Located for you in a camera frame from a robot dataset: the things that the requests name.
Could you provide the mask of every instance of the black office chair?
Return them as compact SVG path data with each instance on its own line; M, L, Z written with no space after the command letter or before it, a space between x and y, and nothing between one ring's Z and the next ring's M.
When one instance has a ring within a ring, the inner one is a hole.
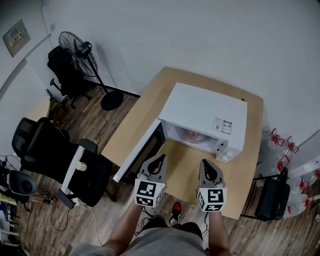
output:
M107 191L110 176L115 173L112 172L113 164L97 153L97 145L86 141L91 148L84 150L80 161L86 163L87 169L76 169L67 188L74 193L72 198L79 198L91 207L98 203L104 192L115 201L116 197ZM70 143L48 118L35 122L24 117L14 133L12 147L25 170L62 184L79 145Z
M289 199L290 186L287 184L287 178L287 167L283 168L280 174L268 177L254 178L254 185L249 197L249 202L246 206L244 214L241 214L240 216L261 220L264 222L280 220L285 214L287 202ZM257 180L265 181L258 205L254 213L255 216L246 215Z
M68 95L69 99L72 99L73 109L76 108L74 103L79 95L91 100L91 96L85 93L88 86L84 75L73 66L73 57L68 50L57 46L49 52L48 59L47 66L58 78L61 88L56 85L54 78L50 81L50 86L56 87L62 96Z

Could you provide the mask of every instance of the electric fan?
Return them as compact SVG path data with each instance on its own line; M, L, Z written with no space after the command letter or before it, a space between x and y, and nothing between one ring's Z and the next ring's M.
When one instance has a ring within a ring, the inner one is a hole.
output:
M76 70L83 75L96 77L101 87L105 91L105 96L101 100L103 110L114 110L119 107L124 100L124 96L119 91L108 92L106 86L98 75L98 67L94 55L92 54L92 45L88 41L83 42L79 37L71 32L61 32L59 36L59 45L72 55L72 64Z

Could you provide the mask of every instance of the person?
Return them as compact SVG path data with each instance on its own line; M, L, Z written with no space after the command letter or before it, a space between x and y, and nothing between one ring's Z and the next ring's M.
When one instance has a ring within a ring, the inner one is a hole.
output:
M161 217L152 217L132 242L143 207L131 203L117 223L109 240L100 246L83 244L71 256L203 256L203 237L194 222L179 224L182 206L175 202L168 227ZM230 256L228 234L220 212L209 213L209 251L211 256Z

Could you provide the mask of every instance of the white microwave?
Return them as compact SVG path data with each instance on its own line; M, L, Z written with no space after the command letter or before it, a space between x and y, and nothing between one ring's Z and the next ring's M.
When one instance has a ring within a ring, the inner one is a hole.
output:
M166 140L216 155L228 163L244 147L247 103L224 94L176 83L163 109L113 177L133 185L143 162Z

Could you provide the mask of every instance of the wooden table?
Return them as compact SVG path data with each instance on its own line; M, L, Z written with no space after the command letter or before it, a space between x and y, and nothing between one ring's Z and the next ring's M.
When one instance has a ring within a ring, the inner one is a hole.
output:
M121 166L151 123L158 117L174 85L192 85L247 102L245 142L242 153L229 163L215 160L215 155L167 140L161 153L168 156L166 193L197 205L195 189L199 185L200 161L208 159L223 172L227 203L222 214L238 219L254 177L263 125L263 99L232 85L183 70L165 67L144 91L117 128L102 155Z
M38 121L40 118L47 117L50 110L50 99L45 96L41 101L36 103L32 109L25 115L26 118Z

